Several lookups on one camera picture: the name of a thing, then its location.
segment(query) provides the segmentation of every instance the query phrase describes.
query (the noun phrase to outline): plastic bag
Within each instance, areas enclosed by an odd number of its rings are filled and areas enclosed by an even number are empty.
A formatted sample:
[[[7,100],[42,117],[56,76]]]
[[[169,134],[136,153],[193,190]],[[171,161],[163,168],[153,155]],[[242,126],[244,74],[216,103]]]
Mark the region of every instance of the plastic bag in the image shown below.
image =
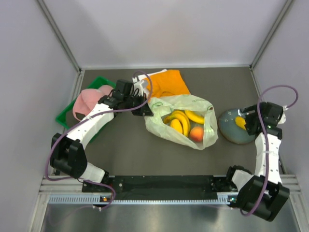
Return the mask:
[[[183,94],[161,98],[154,97],[148,104],[154,116],[145,117],[146,128],[156,136],[198,150],[203,150],[217,141],[217,120],[213,105],[209,101],[190,94]],[[196,143],[163,123],[162,117],[171,114],[174,110],[191,110],[204,116],[203,142]]]

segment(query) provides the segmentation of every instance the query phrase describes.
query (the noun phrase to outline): white wall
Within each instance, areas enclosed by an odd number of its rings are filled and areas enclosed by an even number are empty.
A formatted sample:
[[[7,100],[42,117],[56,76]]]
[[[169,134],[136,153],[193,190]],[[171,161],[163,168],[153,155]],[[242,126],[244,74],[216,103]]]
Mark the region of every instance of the white wall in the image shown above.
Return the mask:
[[[24,232],[76,72],[34,0],[0,1],[0,231]]]
[[[285,0],[45,0],[84,67],[249,65]]]
[[[309,203],[309,1],[297,0],[259,61],[255,75],[260,88],[289,84],[299,91],[298,103],[287,112],[280,153]],[[285,89],[270,92],[267,101],[289,104]]]

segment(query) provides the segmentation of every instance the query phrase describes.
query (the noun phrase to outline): orange cloth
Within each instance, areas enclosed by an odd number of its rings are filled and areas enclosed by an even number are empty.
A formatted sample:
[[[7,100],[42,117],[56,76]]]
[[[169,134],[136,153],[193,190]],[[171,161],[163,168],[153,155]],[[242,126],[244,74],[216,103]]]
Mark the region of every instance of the orange cloth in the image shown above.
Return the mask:
[[[153,83],[153,92],[151,97],[164,97],[181,94],[190,94],[188,87],[185,85],[179,70],[168,70],[150,76]]]

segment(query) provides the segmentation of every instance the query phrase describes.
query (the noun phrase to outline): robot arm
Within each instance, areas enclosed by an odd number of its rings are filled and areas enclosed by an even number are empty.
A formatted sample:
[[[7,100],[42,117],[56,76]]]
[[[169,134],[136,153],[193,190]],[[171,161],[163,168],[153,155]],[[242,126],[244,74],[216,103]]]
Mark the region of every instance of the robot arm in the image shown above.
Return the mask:
[[[282,130],[278,124],[285,122],[282,106],[263,102],[260,104],[261,115],[267,129],[269,151],[266,150],[265,136],[257,117],[257,105],[241,110],[245,117],[246,130],[249,135],[255,135],[256,167],[252,175],[242,167],[230,167],[227,180],[234,183],[239,190],[237,201],[231,207],[237,207],[249,212],[255,205],[261,192],[266,176],[266,156],[269,154],[268,182],[264,196],[254,215],[272,221],[289,198],[289,189],[282,186],[279,173],[279,147],[282,140]]]
[[[141,105],[147,99],[145,93],[146,86],[147,82],[144,80],[138,81],[134,85],[125,80],[118,80],[112,95],[102,97],[92,112],[82,120],[85,120],[85,122],[70,131],[59,142],[52,153],[50,165],[76,179],[82,178],[97,183],[105,183],[109,178],[108,172],[87,162],[84,150],[93,136],[105,124],[111,121],[117,113],[109,112],[96,117],[93,116],[113,109],[130,109]],[[153,116],[148,104],[133,110],[132,114],[137,116]],[[57,133],[53,137],[52,145],[60,136]]]

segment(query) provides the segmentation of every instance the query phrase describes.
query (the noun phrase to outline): gray tabletop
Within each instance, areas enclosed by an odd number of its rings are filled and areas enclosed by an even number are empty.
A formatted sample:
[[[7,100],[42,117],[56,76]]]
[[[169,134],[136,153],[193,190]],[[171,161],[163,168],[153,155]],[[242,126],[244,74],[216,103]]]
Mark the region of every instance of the gray tabletop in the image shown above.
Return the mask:
[[[161,69],[143,69],[147,73]],[[225,110],[257,102],[248,67],[179,69],[191,94],[210,101],[218,117]],[[132,80],[135,70],[87,70],[82,89],[103,76],[116,82]],[[146,130],[143,117],[122,113],[114,118],[86,148],[90,163],[111,175],[208,175],[226,174],[229,166],[241,165],[254,172],[254,143],[236,145],[218,132],[217,142],[204,150],[175,144]]]
[[[50,204],[50,220],[58,223],[80,205]],[[112,205],[99,212],[81,209],[58,226],[44,220],[42,232],[299,232],[288,201],[273,222],[244,217],[237,209],[214,205]]]

